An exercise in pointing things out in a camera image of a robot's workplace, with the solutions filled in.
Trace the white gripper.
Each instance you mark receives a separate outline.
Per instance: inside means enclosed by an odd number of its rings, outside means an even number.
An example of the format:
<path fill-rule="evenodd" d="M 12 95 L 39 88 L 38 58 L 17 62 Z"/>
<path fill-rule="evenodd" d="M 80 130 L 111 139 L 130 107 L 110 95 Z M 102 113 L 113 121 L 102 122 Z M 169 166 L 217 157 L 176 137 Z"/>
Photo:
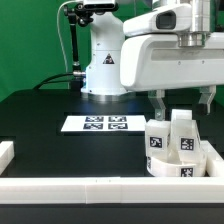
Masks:
<path fill-rule="evenodd" d="M 212 33 L 204 47 L 186 48 L 178 46 L 175 34 L 129 38 L 121 49 L 120 80 L 127 90 L 149 91 L 157 121 L 165 119 L 161 89 L 205 86 L 199 106 L 202 114 L 209 114 L 215 85 L 224 84 L 224 33 Z"/>

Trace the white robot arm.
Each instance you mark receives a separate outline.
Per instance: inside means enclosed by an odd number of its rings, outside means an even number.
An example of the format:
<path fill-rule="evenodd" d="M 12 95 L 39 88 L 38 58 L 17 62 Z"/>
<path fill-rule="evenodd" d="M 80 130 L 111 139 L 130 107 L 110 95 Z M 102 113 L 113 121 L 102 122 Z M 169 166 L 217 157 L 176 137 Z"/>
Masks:
<path fill-rule="evenodd" d="M 146 91 L 155 118 L 165 118 L 168 89 L 198 87 L 204 114 L 224 84 L 224 32 L 211 30 L 218 0 L 152 0 L 152 10 L 125 22 L 111 11 L 126 0 L 84 0 L 93 14 L 91 62 L 82 93 L 99 101 Z"/>

